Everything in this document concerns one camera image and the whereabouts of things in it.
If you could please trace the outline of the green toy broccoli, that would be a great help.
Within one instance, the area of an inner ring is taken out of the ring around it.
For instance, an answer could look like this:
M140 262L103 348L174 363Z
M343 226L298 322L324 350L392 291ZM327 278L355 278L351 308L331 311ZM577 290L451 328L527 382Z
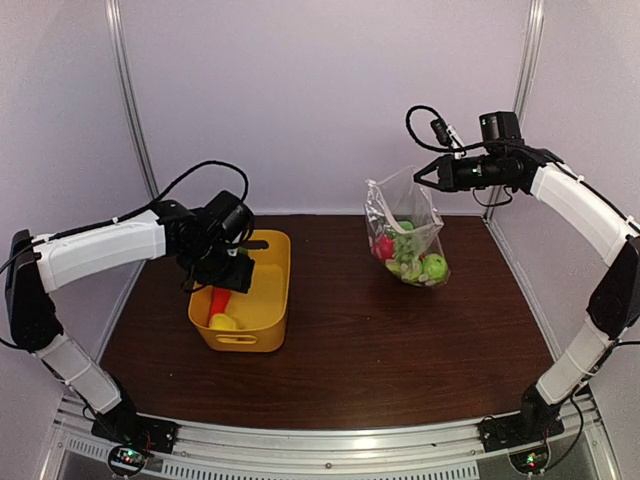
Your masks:
M397 220L394 219L390 225L391 229L398 234L408 234L413 232L415 227L409 220Z

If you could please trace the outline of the clear zip top bag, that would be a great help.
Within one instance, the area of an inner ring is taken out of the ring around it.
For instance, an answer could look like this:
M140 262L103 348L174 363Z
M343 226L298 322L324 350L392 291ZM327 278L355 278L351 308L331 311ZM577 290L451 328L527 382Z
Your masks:
M430 190L414 181L416 166L366 181L364 201L369 249L401 282L435 288L450 276L439 233L444 221Z

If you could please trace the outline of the red toy apple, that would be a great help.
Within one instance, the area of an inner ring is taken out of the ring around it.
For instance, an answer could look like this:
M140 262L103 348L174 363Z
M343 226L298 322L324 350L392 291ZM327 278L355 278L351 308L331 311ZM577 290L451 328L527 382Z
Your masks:
M373 243L372 253L381 262L392 260L395 255L394 239L386 235L381 236Z

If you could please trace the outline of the light green toy lettuce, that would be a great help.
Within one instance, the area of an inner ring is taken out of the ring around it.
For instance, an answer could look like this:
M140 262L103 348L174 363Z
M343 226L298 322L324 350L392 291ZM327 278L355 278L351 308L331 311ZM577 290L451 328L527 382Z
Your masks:
M422 260L427 252L399 251L392 259L385 261L385 267L401 281L409 284L425 284L428 277L424 273Z

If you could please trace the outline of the green toy cabbage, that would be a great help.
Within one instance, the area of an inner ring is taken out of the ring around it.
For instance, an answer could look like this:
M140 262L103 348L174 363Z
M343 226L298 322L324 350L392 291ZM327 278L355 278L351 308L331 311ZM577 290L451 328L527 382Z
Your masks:
M422 259L423 274L428 281L442 283L446 280L449 267L444 256L438 253L427 254Z

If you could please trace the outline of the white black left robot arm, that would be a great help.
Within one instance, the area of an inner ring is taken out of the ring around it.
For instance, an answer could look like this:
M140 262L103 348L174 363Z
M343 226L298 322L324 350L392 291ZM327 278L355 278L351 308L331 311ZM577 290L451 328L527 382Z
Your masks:
M6 274L10 347L40 359L104 415L106 429L123 444L137 442L144 424L125 404L116 381L64 330L51 293L85 277L139 261L175 258L195 286L247 293L255 262L240 249L251 236L254 214L223 190L205 206L188 209L175 200L93 226L33 236L17 232Z

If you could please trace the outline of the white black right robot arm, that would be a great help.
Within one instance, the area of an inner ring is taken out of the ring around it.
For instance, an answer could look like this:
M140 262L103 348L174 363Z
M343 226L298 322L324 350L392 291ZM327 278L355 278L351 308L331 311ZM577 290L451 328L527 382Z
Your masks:
M522 396L512 430L530 442L596 375L639 319L639 223L555 153L527 144L514 112L483 114L479 125L480 141L466 144L434 108L410 108L405 117L410 137L438 155L415 173L415 182L443 193L501 187L526 194L564 221L570 239L580 240L601 264L582 326Z

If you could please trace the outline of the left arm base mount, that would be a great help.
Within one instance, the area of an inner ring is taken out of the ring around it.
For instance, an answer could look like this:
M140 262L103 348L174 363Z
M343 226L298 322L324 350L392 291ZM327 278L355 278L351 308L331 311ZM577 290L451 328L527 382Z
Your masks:
M173 421L141 416L127 410L98 413L91 434L148 453L171 454L178 425Z

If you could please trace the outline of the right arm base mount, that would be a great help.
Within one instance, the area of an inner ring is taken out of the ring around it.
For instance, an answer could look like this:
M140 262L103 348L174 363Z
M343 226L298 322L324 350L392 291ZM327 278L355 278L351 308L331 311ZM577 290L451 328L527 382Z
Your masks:
M520 411L502 416L485 416L477 424L477 429L486 453L544 442L565 431L559 417L542 425L529 424Z

